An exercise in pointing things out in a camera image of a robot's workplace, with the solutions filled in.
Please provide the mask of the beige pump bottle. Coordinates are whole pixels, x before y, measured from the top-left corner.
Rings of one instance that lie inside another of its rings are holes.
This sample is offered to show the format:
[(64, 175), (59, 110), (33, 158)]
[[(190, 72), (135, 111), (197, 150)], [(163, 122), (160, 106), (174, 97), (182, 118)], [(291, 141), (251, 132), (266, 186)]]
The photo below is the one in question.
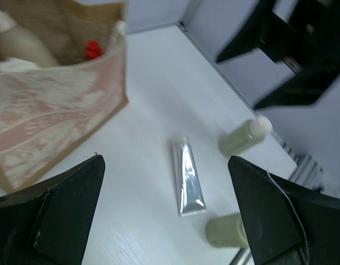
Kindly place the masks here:
[(17, 58), (40, 67), (56, 67), (59, 62), (47, 46), (31, 31), (18, 24), (7, 12), (0, 10), (0, 55)]

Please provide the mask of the green bottle front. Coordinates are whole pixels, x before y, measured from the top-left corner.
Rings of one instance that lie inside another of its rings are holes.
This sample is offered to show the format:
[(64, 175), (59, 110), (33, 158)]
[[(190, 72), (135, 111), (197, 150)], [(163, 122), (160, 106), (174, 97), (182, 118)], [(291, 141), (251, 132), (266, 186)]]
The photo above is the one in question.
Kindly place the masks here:
[(249, 248), (240, 213), (210, 219), (205, 234), (208, 243), (215, 248)]

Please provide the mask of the jute canvas tote bag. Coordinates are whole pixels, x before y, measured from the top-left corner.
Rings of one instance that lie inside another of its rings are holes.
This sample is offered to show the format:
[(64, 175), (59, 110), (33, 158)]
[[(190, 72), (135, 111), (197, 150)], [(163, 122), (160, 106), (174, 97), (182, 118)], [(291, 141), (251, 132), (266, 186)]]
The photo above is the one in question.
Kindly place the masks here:
[[(126, 1), (0, 1), (0, 10), (35, 34), (59, 62), (0, 73), (0, 188), (24, 189), (128, 104)], [(86, 61), (97, 41), (102, 56)]]

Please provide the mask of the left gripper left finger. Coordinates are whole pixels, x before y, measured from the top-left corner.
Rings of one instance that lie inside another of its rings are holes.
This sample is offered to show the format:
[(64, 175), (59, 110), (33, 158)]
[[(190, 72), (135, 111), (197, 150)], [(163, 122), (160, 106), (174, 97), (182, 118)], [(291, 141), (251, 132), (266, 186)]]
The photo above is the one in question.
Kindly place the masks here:
[(95, 155), (0, 197), (0, 264), (81, 264), (105, 172)]

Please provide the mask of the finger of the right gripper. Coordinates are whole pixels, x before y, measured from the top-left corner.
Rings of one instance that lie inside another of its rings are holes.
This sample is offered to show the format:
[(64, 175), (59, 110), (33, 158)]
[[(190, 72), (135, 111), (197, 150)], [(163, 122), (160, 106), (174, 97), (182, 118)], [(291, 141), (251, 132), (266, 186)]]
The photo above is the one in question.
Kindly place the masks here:
[(241, 56), (264, 43), (274, 6), (275, 0), (258, 1), (240, 30), (218, 53), (215, 62), (222, 63)]
[(340, 66), (312, 66), (271, 91), (254, 104), (254, 110), (312, 105), (340, 75)]

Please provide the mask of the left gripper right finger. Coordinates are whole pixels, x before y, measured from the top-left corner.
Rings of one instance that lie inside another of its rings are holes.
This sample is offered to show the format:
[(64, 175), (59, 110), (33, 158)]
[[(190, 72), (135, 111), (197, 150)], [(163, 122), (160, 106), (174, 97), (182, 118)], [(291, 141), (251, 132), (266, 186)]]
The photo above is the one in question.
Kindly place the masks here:
[(228, 168), (255, 264), (340, 264), (340, 199), (238, 156)]

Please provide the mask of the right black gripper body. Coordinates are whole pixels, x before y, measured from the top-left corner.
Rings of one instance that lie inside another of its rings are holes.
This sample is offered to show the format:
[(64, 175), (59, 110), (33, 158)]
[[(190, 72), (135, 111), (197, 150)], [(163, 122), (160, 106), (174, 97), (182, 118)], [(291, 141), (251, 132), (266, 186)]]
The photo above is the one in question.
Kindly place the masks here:
[(259, 48), (295, 73), (320, 64), (340, 75), (340, 1), (297, 1), (287, 20), (273, 10), (276, 1), (258, 1)]

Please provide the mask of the green dish soap bottle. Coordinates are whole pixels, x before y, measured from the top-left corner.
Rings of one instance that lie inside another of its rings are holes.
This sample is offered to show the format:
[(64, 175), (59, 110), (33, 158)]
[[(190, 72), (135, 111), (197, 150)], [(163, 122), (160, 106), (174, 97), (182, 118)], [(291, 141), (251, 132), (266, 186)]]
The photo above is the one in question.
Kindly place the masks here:
[(99, 42), (97, 42), (97, 41), (87, 42), (87, 45), (84, 49), (84, 55), (85, 55), (86, 61), (94, 60), (94, 59), (102, 56), (102, 54), (103, 54), (103, 50), (100, 47)]

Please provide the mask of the silver blue tube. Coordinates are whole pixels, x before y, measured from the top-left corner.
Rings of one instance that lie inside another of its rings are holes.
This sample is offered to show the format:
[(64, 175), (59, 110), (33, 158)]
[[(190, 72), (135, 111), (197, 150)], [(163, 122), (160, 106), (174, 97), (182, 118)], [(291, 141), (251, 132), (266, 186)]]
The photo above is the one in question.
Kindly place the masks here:
[(206, 205), (189, 139), (178, 136), (172, 139), (171, 144), (179, 215), (205, 212)]

